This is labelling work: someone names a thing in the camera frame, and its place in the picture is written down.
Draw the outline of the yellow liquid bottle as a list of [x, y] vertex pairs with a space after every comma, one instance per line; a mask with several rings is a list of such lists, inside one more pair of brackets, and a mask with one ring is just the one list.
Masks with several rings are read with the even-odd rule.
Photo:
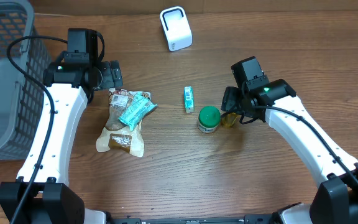
[[239, 117], [236, 113], [224, 113], [221, 115], [221, 126], [224, 128], [230, 128], [234, 125], [237, 118]]

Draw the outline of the green lid jar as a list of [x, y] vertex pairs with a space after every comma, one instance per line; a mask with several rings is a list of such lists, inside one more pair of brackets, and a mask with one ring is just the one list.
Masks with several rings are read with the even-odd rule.
[[205, 106], [198, 115], [198, 128], [203, 133], [213, 133], [221, 121], [220, 111], [214, 106]]

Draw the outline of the teal snack packet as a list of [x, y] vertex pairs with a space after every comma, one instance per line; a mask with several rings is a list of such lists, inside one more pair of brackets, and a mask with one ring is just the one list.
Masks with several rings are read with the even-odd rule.
[[157, 104], [153, 104], [150, 99], [138, 93], [135, 95], [130, 106], [120, 115], [119, 120], [133, 131], [144, 116], [156, 107]]

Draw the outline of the small teal white box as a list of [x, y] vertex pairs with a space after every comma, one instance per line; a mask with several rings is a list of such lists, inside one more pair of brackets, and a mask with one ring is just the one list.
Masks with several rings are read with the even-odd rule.
[[184, 106], [186, 113], [193, 113], [195, 110], [193, 89], [191, 86], [184, 87]]

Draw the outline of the beige brown snack bag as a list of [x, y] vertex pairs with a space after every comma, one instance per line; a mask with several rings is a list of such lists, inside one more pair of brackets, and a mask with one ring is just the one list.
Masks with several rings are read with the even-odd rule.
[[135, 129], [131, 131], [130, 127], [119, 120], [119, 117], [130, 106], [137, 93], [151, 99], [150, 92], [146, 91], [109, 89], [109, 118], [101, 135], [96, 140], [96, 150], [98, 152], [122, 150], [136, 157], [144, 155], [144, 140], [140, 133], [142, 122], [140, 121]]

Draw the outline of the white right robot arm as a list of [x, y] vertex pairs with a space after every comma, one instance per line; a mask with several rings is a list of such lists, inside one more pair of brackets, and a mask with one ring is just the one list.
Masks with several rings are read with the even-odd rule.
[[336, 144], [282, 79], [269, 81], [255, 57], [231, 67], [236, 86], [226, 88], [223, 115], [261, 120], [276, 130], [310, 171], [318, 188], [311, 204], [272, 213], [268, 223], [358, 223], [358, 160]]

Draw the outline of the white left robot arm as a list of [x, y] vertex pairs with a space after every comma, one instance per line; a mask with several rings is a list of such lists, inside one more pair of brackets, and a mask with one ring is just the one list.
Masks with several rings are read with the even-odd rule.
[[67, 50], [31, 77], [15, 61], [25, 79], [44, 92], [35, 137], [16, 180], [0, 184], [0, 206], [10, 223], [109, 223], [109, 213], [85, 208], [68, 186], [68, 168], [79, 120], [98, 90], [123, 85], [116, 60], [104, 61], [100, 32], [70, 28]]

